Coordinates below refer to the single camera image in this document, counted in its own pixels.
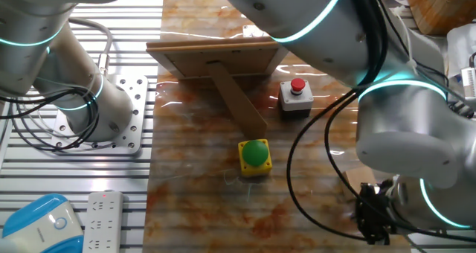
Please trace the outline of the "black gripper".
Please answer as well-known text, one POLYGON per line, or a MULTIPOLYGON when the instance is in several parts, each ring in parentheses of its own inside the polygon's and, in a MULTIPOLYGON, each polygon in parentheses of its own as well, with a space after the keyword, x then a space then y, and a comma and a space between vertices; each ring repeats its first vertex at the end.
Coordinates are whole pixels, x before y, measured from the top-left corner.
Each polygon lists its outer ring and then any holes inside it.
POLYGON ((390 244, 387 229, 392 229, 394 222, 387 212, 389 199, 386 190, 387 188, 379 184, 361 183, 355 216, 358 230, 366 231, 366 241, 369 245, 390 244))

